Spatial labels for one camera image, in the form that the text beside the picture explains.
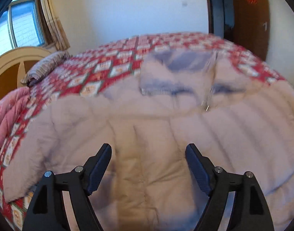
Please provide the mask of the pink folded blanket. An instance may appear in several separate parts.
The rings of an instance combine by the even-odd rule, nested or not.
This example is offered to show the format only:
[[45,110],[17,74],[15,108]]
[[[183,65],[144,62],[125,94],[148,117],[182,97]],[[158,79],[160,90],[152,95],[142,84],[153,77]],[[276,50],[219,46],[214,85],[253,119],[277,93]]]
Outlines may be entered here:
[[0,149],[4,139],[12,130],[19,114],[26,107],[30,99],[28,87],[21,87],[9,92],[0,101]]

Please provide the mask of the striped pillow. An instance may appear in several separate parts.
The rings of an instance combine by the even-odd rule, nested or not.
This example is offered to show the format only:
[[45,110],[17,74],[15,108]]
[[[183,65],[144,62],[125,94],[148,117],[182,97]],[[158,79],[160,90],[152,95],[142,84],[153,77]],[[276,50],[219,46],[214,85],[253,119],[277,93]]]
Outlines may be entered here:
[[71,55],[68,51],[54,52],[44,59],[38,61],[20,81],[21,84],[32,87],[48,76],[63,61],[69,59]]

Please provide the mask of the window with metal frame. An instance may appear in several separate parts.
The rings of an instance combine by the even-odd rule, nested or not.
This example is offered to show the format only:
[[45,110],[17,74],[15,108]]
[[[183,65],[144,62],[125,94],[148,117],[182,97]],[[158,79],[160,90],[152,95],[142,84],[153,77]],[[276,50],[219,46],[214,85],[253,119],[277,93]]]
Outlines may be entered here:
[[15,48],[51,43],[40,0],[12,0],[0,18],[0,56]]

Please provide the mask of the brown wooden door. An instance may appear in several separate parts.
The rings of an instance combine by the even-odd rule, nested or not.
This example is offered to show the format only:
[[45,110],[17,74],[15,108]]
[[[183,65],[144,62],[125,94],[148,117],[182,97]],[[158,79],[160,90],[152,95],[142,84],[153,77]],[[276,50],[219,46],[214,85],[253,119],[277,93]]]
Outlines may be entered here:
[[[269,1],[257,0],[257,4],[249,4],[246,0],[233,0],[233,5],[233,42],[265,61],[270,37]],[[263,23],[266,21],[268,29],[264,31]]]

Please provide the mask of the right beige floral curtain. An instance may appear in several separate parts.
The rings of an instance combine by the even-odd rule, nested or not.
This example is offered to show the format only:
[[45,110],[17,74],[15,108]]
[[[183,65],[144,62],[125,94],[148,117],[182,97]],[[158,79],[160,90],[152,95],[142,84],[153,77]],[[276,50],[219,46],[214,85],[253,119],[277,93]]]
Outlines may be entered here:
[[65,51],[70,48],[61,21],[55,12],[52,0],[40,0],[44,18],[48,26],[52,41],[57,51]]

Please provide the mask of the cream wooden headboard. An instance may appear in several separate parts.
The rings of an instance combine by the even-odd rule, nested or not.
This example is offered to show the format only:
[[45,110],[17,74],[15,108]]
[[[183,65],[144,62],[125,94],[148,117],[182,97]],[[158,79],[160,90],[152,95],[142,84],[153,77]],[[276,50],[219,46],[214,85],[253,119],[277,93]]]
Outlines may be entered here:
[[0,56],[0,100],[9,92],[22,87],[21,80],[26,73],[51,52],[40,47],[12,49]]

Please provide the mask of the red patchwork bear bedspread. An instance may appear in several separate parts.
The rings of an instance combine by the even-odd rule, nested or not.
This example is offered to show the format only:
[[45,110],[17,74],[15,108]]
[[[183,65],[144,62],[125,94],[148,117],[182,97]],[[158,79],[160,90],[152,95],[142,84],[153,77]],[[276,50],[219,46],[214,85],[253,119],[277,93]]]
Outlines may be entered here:
[[43,81],[30,89],[30,98],[12,124],[4,128],[0,148],[0,229],[21,230],[33,190],[27,195],[6,203],[3,192],[3,171],[13,159],[32,121],[50,103],[70,94],[92,96],[103,94],[116,82],[139,74],[144,57],[152,50],[190,49],[217,51],[229,59],[228,72],[249,78],[259,88],[272,84],[287,84],[276,70],[249,50],[213,34],[182,32],[141,35],[88,49],[65,60]]

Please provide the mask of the lilac quilted puffer jacket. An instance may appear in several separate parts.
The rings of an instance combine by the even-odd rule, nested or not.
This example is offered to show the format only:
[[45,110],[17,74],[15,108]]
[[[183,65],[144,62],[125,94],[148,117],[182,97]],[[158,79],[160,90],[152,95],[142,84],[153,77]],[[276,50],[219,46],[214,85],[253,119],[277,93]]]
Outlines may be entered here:
[[252,80],[223,55],[190,70],[177,53],[146,58],[137,76],[98,96],[67,95],[34,118],[7,161],[0,200],[25,196],[46,170],[71,171],[104,143],[112,159],[91,203],[109,230],[192,230],[208,200],[186,146],[230,173],[252,171],[276,230],[294,217],[294,89]]

